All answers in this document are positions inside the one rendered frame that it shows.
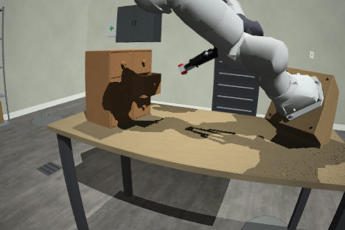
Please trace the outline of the small brown chest of drawers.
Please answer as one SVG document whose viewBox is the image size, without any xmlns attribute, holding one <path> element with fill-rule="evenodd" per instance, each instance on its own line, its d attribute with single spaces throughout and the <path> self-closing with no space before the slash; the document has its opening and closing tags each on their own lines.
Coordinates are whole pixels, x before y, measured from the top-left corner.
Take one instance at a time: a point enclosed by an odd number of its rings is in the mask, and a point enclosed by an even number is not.
<svg viewBox="0 0 345 230">
<path fill-rule="evenodd" d="M 133 73 L 133 51 L 150 51 L 152 68 L 152 49 L 122 49 L 122 50 L 109 50 L 113 52 L 131 52 L 132 54 L 132 74 L 123 74 L 113 77 L 121 77 L 131 75 L 131 97 L 122 99 L 131 99 L 132 101 L 132 119 L 133 119 L 133 74 L 140 74 L 145 72 Z M 86 115 L 87 121 L 95 124 L 114 128 L 118 125 L 111 127 L 111 103 L 119 102 L 117 100 L 111 102 L 110 97 L 110 65 L 111 65 L 111 52 L 99 51 L 86 51 L 85 58 L 85 82 L 86 82 Z M 127 122 L 131 121 L 128 120 Z"/>
</svg>

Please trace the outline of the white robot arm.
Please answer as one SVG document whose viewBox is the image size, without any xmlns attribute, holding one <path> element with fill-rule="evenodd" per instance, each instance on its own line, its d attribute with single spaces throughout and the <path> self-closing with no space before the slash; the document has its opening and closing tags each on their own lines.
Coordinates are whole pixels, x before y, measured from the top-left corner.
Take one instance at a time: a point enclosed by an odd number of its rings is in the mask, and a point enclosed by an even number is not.
<svg viewBox="0 0 345 230">
<path fill-rule="evenodd" d="M 147 13 L 170 14 L 173 10 L 188 27 L 217 48 L 222 62 L 255 73 L 258 85 L 289 121 L 321 107 L 324 95 L 318 78 L 284 71 L 289 62 L 288 48 L 282 41 L 263 37 L 259 22 L 247 19 L 238 1 L 134 1 Z"/>
</svg>

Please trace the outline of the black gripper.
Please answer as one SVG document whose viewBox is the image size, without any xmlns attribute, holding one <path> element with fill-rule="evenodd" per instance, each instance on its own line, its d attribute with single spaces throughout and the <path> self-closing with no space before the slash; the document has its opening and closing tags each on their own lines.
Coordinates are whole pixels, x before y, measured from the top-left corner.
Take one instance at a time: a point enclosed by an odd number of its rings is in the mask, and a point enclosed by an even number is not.
<svg viewBox="0 0 345 230">
<path fill-rule="evenodd" d="M 198 56 L 191 59 L 189 62 L 185 63 L 182 66 L 179 66 L 178 69 L 180 73 L 186 71 L 187 69 L 188 69 L 187 71 L 189 71 L 190 69 L 198 67 L 198 65 L 200 66 L 201 64 L 208 62 L 217 57 L 218 57 L 217 48 L 214 47 L 214 49 L 208 49 L 208 51 L 202 52 Z"/>
</svg>

